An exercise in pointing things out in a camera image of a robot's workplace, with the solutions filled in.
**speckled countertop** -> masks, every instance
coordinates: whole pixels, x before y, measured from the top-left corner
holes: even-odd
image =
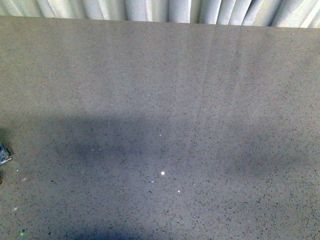
[[[0,239],[320,239],[320,29],[0,33]]]

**small object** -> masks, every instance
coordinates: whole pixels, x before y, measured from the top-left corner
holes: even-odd
[[[12,160],[9,150],[0,142],[0,166]]]

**countertop surface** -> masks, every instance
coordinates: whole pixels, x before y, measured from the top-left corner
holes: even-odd
[[[320,239],[319,29],[0,33],[0,239]]]

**white curtain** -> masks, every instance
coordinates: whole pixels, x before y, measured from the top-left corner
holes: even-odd
[[[320,28],[320,0],[0,0],[0,15]]]

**curtain fold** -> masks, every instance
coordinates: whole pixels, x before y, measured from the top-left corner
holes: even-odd
[[[0,16],[319,28],[320,0],[0,0]]]

